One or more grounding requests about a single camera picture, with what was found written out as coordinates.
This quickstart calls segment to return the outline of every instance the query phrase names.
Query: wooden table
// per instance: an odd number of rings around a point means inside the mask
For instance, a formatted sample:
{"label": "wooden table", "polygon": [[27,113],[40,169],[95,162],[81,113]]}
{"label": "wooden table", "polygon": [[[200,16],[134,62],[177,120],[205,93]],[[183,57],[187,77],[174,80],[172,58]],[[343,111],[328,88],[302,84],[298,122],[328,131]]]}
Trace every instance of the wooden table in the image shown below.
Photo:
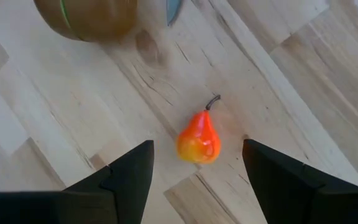
{"label": "wooden table", "polygon": [[[30,0],[0,0],[0,190],[59,190],[146,139],[143,223],[265,223],[241,159],[250,136],[358,185],[358,1],[139,1],[110,45],[65,39]],[[175,137],[214,94],[219,159]]]}

